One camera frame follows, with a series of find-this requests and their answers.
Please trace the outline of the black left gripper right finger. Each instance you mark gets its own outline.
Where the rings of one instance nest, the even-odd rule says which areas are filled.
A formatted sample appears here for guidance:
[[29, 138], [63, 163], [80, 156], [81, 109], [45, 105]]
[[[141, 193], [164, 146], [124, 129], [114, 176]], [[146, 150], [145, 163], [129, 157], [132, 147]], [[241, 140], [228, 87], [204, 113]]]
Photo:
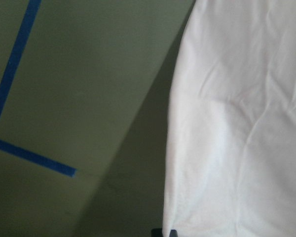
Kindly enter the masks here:
[[178, 232], [176, 230], [171, 230], [169, 237], [178, 237]]

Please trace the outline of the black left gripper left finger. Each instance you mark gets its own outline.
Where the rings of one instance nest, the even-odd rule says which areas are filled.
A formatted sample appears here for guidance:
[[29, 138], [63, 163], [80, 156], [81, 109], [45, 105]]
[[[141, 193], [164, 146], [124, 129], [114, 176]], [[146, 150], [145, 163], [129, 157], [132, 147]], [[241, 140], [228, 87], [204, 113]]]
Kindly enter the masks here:
[[163, 237], [162, 228], [161, 227], [153, 227], [150, 231], [151, 237]]

